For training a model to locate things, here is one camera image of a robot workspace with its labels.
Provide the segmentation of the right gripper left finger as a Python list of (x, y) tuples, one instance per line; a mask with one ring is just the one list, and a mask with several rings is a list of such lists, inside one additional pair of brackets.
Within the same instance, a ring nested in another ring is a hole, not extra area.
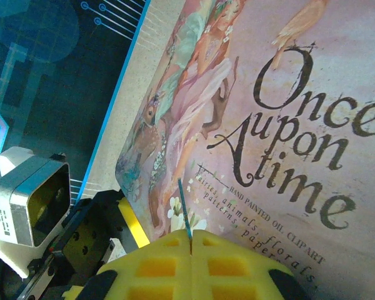
[(191, 243), (185, 230), (103, 265), (82, 300), (191, 300)]

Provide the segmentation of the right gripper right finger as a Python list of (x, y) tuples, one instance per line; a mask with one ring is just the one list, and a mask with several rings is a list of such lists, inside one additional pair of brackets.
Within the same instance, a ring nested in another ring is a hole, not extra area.
[(192, 300), (307, 300), (286, 266), (204, 230), (191, 243)]

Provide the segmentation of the small metal key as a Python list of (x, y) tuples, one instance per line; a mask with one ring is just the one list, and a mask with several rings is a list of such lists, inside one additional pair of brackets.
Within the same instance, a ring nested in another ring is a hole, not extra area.
[(184, 224), (185, 224), (185, 230), (187, 232), (187, 236), (189, 238), (189, 245), (190, 245), (190, 252), (192, 252), (192, 246), (193, 246), (193, 234), (192, 230), (189, 224), (188, 219), (188, 210), (186, 207), (185, 197), (184, 197), (184, 191), (183, 191), (183, 184), (181, 178), (177, 180), (179, 193), (181, 197), (181, 205), (182, 205), (182, 212), (183, 212), (183, 218), (184, 218)]

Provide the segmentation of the pink illustrated tin box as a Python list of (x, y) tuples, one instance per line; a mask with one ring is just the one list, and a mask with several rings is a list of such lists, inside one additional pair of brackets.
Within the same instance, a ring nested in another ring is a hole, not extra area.
[(375, 0), (186, 0), (115, 167), (150, 240), (205, 229), (375, 300)]

